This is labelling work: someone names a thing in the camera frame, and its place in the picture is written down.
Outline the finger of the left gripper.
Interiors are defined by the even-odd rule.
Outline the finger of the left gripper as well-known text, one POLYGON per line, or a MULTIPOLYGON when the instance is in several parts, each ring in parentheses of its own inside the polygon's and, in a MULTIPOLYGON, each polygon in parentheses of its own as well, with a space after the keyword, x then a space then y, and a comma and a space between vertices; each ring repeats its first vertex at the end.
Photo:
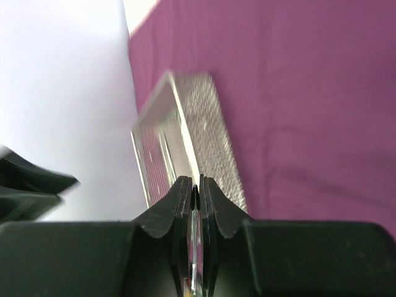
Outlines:
POLYGON ((1 221, 34 221, 62 202, 60 194, 78 183, 46 170, 14 151, 1 150, 1 221))

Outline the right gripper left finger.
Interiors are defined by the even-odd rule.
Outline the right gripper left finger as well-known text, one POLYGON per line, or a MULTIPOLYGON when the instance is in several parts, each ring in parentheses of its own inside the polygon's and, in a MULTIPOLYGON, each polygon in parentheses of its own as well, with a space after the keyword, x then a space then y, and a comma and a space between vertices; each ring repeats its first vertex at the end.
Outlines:
POLYGON ((1 225, 2 296, 182 296, 192 180, 130 222, 1 225))

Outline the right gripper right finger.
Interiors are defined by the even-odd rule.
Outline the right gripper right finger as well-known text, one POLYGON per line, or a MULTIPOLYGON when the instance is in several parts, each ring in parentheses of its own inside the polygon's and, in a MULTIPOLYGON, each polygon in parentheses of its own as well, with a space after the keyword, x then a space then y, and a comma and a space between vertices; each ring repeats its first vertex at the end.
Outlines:
POLYGON ((394 296, 395 240, 369 222, 255 220, 200 179, 207 296, 394 296))

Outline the wire mesh instrument tray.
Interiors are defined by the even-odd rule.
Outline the wire mesh instrument tray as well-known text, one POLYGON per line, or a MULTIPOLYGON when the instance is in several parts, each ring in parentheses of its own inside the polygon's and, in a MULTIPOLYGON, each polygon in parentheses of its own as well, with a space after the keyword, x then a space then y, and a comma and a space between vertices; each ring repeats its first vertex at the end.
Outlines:
POLYGON ((247 211, 217 89, 208 73, 166 71, 143 106, 131 138, 147 206, 161 200, 178 177, 199 184, 204 174, 247 211))

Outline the purple cloth wrap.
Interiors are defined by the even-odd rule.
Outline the purple cloth wrap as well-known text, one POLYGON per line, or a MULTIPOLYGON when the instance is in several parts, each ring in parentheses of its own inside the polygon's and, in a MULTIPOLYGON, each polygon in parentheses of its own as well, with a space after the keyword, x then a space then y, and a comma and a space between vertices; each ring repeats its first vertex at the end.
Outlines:
POLYGON ((211 73, 252 216, 395 227, 394 1, 160 1, 129 57, 211 73))

